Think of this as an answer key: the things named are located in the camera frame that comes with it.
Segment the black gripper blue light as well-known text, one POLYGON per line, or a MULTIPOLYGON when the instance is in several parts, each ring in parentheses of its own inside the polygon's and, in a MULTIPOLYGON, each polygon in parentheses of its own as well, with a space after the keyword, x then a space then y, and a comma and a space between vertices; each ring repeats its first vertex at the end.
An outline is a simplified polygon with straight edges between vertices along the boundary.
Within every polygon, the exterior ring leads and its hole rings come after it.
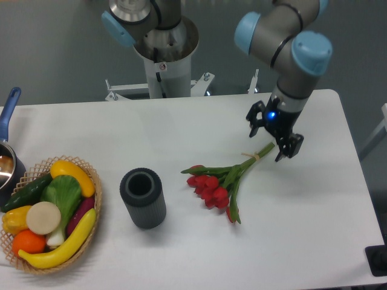
POLYGON ((279 104, 280 99, 277 97, 269 98, 266 107, 263 101, 258 101, 252 105, 246 115, 246 120, 250 125, 250 138, 256 135, 260 127, 265 127, 274 136, 279 147, 276 162, 284 157, 292 158, 297 155, 304 141, 303 135, 293 132, 293 126, 301 111, 286 112, 279 107, 279 104))

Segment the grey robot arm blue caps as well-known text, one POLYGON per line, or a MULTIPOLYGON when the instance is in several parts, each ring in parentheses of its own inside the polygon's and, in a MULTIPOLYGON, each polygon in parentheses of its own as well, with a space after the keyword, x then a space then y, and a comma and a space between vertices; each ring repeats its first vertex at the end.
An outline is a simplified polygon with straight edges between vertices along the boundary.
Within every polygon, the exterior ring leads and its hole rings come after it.
MULTIPOLYGON (((327 70, 333 47, 324 35, 307 30, 327 1, 274 1, 273 6, 265 16, 247 13, 234 42, 279 75, 268 102, 255 103, 246 119, 251 136, 264 128, 274 137, 281 159, 301 148, 304 138, 293 126, 327 70)), ((151 98, 191 96, 191 57, 199 37, 180 1, 110 1, 101 18, 113 39, 143 59, 151 98)))

